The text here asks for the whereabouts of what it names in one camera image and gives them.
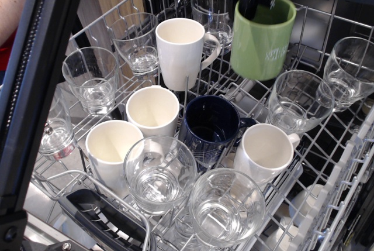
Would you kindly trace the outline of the black robot arm beam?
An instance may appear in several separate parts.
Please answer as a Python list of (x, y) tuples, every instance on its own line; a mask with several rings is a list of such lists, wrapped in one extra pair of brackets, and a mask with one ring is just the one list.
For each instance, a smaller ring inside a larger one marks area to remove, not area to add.
[(26, 0), (1, 91), (1, 249), (24, 238), (26, 191), (80, 0)]

